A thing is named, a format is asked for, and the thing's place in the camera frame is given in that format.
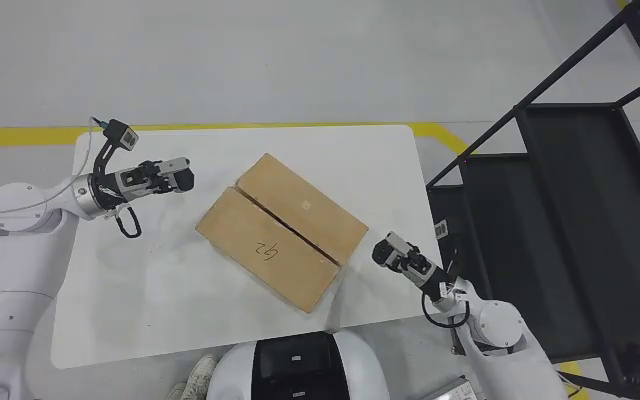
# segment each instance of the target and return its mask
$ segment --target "shoe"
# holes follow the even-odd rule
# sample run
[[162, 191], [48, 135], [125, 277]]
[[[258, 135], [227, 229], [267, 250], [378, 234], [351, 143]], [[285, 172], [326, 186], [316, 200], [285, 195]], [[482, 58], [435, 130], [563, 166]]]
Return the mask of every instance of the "shoe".
[[169, 390], [169, 394], [165, 400], [180, 400], [182, 397], [182, 392], [184, 392], [184, 388], [187, 386], [185, 382], [176, 383], [173, 385], [171, 390]]
[[187, 380], [187, 386], [182, 392], [180, 400], [205, 400], [211, 375], [216, 367], [216, 360], [211, 354], [202, 357], [193, 367]]

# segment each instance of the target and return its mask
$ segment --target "gray floor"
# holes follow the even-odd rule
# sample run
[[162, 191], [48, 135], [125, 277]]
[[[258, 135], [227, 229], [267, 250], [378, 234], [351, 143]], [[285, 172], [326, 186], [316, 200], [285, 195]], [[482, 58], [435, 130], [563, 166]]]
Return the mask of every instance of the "gray floor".
[[[615, 12], [613, 0], [25, 0], [0, 12], [0, 126], [439, 121], [468, 143]], [[621, 32], [545, 101], [614, 100], [640, 85], [640, 51]], [[640, 121], [640, 102], [628, 107]], [[431, 178], [454, 155], [418, 138]], [[522, 149], [505, 127], [485, 152]], [[0, 185], [50, 186], [70, 146], [0, 148]], [[456, 182], [455, 173], [444, 182]], [[44, 399], [161, 399], [199, 350], [56, 370], [53, 309], [28, 373]], [[447, 332], [422, 318], [354, 328], [375, 349], [393, 399], [469, 374]], [[599, 361], [581, 363], [602, 376]], [[590, 394], [592, 399], [607, 397]]]

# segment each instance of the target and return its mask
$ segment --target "cardboard box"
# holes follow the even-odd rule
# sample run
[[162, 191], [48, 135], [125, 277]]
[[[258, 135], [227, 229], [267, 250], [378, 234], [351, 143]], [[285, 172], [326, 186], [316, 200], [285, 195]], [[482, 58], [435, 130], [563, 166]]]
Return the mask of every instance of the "cardboard box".
[[196, 229], [307, 313], [368, 230], [269, 154], [225, 190]]
[[338, 265], [349, 261], [369, 229], [271, 154], [262, 156], [236, 186]]

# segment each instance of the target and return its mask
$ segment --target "white table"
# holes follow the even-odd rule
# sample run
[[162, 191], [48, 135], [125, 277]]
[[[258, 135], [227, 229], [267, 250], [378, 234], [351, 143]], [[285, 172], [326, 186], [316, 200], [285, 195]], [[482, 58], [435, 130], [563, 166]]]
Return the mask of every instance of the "white table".
[[[98, 135], [90, 160], [103, 143]], [[87, 135], [78, 141], [74, 171], [87, 142]], [[194, 230], [222, 191], [265, 152], [370, 228], [311, 314], [274, 296]], [[440, 263], [408, 127], [143, 132], [135, 150], [117, 152], [108, 171], [180, 156], [191, 160], [195, 188], [135, 201], [141, 238], [124, 238], [113, 220], [81, 221], [57, 300], [52, 362], [58, 368], [422, 313], [413, 284], [371, 260], [374, 244], [394, 230]]]

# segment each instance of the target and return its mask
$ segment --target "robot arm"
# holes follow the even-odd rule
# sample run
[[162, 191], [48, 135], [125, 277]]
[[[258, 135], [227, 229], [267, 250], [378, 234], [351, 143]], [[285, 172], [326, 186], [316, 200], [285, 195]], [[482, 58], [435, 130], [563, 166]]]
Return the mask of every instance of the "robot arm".
[[[449, 276], [394, 232], [374, 247], [372, 257], [378, 265], [406, 276], [422, 291], [427, 319], [437, 326], [457, 330], [487, 398], [567, 398], [556, 370], [512, 304], [481, 299], [471, 282]], [[426, 297], [441, 315], [462, 318], [451, 325], [433, 321], [424, 308]], [[476, 342], [513, 351], [488, 355], [480, 351]]]
[[[115, 150], [131, 151], [138, 135], [117, 120], [96, 122], [107, 140], [92, 173], [51, 189], [28, 183], [0, 187], [0, 400], [33, 399], [24, 379], [27, 350], [40, 317], [64, 281], [79, 218], [115, 216], [122, 233], [135, 238], [142, 230], [129, 202], [194, 186], [184, 157], [145, 161], [107, 174]], [[133, 234], [120, 219], [124, 207], [136, 225]]]

